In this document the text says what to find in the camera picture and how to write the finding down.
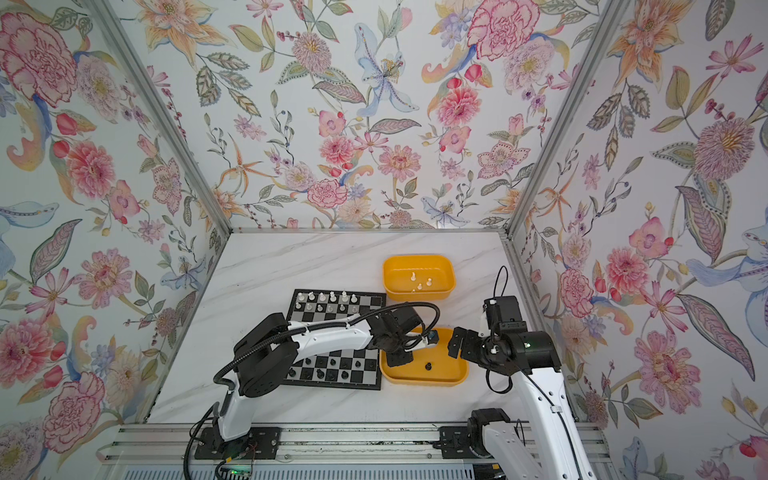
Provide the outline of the aluminium corner post left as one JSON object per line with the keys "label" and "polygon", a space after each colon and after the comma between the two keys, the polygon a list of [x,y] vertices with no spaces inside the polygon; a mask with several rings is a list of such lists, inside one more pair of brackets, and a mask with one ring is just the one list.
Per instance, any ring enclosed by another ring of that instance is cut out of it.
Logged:
{"label": "aluminium corner post left", "polygon": [[114,10],[108,1],[86,0],[84,4],[106,42],[114,49],[114,55],[125,69],[127,78],[137,89],[139,97],[146,103],[157,130],[176,155],[191,186],[197,192],[209,220],[223,235],[224,241],[227,241],[233,232],[231,224],[214,198],[193,153],[166,109],[162,95],[155,88],[144,64],[115,16]]}

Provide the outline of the yellow tray with white pieces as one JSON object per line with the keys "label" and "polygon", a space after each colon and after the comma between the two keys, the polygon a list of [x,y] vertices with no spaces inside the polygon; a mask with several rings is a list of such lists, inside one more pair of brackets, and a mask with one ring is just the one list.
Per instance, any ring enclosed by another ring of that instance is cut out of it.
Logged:
{"label": "yellow tray with white pieces", "polygon": [[451,261],[442,255],[400,255],[384,261],[383,284],[394,301],[439,301],[456,287]]}

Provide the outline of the aluminium corner post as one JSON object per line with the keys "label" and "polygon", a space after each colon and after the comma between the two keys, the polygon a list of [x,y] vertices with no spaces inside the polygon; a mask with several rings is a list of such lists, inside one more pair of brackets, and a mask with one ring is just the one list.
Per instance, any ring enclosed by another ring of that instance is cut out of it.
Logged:
{"label": "aluminium corner post", "polygon": [[86,0],[84,4],[106,42],[114,49],[114,55],[125,69],[127,78],[137,89],[139,97],[146,103],[157,130],[176,155],[191,186],[197,192],[209,220],[223,235],[224,241],[227,241],[233,232],[231,224],[214,198],[193,153],[166,109],[162,95],[155,88],[144,64],[115,16],[114,10],[108,1]]}
{"label": "aluminium corner post", "polygon": [[586,98],[591,81],[594,79],[608,44],[613,39],[629,4],[629,1],[607,1],[605,3],[605,8],[596,22],[595,33],[582,58],[580,72],[572,81],[563,104],[554,117],[550,134],[543,144],[541,154],[534,164],[534,169],[528,178],[521,200],[510,219],[506,229],[507,240],[512,240],[518,232],[524,229],[527,212],[531,208],[547,170],[554,160],[557,149],[569,132],[578,109]]}

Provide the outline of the aluminium corner post right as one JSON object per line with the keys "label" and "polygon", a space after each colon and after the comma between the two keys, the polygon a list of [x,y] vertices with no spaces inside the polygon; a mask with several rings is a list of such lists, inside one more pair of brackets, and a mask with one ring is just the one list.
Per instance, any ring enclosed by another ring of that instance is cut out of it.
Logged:
{"label": "aluminium corner post right", "polygon": [[554,160],[557,149],[569,132],[578,109],[586,98],[591,81],[594,79],[608,44],[613,39],[629,4],[629,1],[607,1],[605,3],[605,8],[596,22],[595,33],[582,58],[580,72],[572,81],[563,104],[554,117],[550,134],[543,144],[541,154],[534,164],[534,169],[528,178],[521,200],[510,219],[506,229],[507,240],[512,240],[518,232],[524,229],[527,212],[531,208],[547,170]]}

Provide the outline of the yellow tray with black pieces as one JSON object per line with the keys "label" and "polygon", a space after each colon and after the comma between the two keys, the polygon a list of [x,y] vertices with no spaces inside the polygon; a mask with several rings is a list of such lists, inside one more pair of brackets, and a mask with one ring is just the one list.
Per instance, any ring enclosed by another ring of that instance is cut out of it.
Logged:
{"label": "yellow tray with black pieces", "polygon": [[407,364],[391,367],[387,363],[387,353],[381,351],[380,370],[383,376],[391,383],[404,385],[453,387],[463,383],[469,375],[469,363],[448,355],[453,330],[439,327],[435,332],[438,342],[414,351],[412,361]]}

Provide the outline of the aluminium front mounting rail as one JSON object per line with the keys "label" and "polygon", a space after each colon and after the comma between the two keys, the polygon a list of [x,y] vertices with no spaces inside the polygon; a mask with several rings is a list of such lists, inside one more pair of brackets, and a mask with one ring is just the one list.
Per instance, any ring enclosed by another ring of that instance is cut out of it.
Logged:
{"label": "aluminium front mounting rail", "polygon": [[484,412],[468,422],[256,424],[242,439],[184,424],[123,427],[99,479],[613,479],[590,424],[540,426]]}

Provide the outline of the black and silver chessboard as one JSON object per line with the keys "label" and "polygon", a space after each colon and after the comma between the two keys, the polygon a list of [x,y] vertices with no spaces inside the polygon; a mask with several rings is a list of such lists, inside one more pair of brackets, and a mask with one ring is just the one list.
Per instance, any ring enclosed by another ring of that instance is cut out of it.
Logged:
{"label": "black and silver chessboard", "polygon": [[352,390],[381,389],[379,351],[360,318],[386,305],[377,292],[297,289],[287,320],[298,334],[298,356],[284,383]]}

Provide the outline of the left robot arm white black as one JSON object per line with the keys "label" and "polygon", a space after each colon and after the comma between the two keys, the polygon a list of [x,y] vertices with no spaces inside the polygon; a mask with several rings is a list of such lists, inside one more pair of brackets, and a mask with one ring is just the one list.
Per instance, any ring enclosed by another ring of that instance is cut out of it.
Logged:
{"label": "left robot arm white black", "polygon": [[235,345],[233,360],[213,376],[214,384],[226,388],[225,397],[191,428],[184,463],[194,457],[222,464],[250,455],[272,457],[280,430],[252,427],[256,400],[280,387],[294,364],[341,350],[374,349],[386,354],[389,365],[405,365],[415,350],[437,344],[433,330],[440,316],[437,305],[421,301],[320,322],[269,315]]}

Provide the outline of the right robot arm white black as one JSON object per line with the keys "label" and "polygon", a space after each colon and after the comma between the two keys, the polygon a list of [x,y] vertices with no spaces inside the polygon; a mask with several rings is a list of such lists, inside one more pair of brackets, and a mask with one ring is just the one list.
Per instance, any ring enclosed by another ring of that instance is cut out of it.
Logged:
{"label": "right robot arm white black", "polygon": [[488,331],[454,328],[448,355],[507,379],[496,393],[520,400],[537,453],[529,451],[522,428],[501,408],[473,411],[459,444],[478,458],[494,460],[508,479],[594,479],[554,341],[528,328],[514,296],[485,300],[483,312]]}

